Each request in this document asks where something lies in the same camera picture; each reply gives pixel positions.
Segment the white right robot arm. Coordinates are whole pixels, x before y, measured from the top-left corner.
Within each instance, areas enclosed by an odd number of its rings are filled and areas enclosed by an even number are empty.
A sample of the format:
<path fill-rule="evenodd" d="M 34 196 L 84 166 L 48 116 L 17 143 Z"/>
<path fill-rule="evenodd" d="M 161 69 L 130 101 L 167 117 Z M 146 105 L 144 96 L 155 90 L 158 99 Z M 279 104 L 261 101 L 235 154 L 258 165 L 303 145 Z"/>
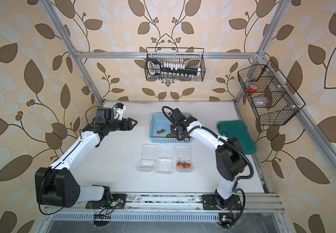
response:
<path fill-rule="evenodd" d="M 254 169 L 240 141 L 235 137 L 227 138 L 215 133 L 203 126 L 195 117 L 184 116 L 178 108 L 163 106 L 162 113 L 171 122 L 171 132 L 178 141 L 191 137 L 215 153 L 217 170 L 222 177 L 215 190 L 215 201 L 218 208 L 228 209 L 233 196 L 241 191 L 237 188 L 239 181 L 254 176 Z"/>

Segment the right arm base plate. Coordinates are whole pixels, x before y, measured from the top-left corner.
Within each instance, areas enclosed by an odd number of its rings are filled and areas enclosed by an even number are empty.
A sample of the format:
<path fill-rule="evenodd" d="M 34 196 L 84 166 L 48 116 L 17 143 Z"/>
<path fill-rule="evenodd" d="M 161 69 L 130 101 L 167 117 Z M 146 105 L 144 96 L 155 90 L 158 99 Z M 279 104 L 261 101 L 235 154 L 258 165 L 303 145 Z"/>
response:
<path fill-rule="evenodd" d="M 233 195 L 231 198 L 224 200 L 221 196 L 205 194 L 201 196 L 204 210 L 225 210 L 240 211 L 242 204 L 239 195 Z"/>

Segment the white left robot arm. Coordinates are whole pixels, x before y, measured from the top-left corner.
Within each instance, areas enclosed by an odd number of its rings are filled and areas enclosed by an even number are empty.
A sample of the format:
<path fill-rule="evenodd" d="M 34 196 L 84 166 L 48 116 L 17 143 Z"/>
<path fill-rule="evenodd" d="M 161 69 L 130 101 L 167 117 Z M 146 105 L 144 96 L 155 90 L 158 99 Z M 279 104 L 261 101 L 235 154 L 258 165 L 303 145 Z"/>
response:
<path fill-rule="evenodd" d="M 131 131 L 137 121 L 132 118 L 114 120 L 93 119 L 86 125 L 77 141 L 47 168 L 35 173 L 36 196 L 39 205 L 70 208 L 77 203 L 95 202 L 108 207 L 111 204 L 109 187 L 81 186 L 75 174 L 88 154 L 110 132 Z"/>

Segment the packed red strawberries cluster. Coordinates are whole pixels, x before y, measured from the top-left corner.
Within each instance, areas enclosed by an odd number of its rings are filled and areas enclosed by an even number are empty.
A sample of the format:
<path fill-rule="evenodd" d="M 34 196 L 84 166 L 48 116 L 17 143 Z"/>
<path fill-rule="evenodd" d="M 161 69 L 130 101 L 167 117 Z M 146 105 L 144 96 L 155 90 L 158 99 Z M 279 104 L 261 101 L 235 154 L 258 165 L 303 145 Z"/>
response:
<path fill-rule="evenodd" d="M 178 169 L 190 169 L 191 168 L 191 163 L 189 161 L 185 161 L 185 160 L 178 160 L 176 167 Z"/>

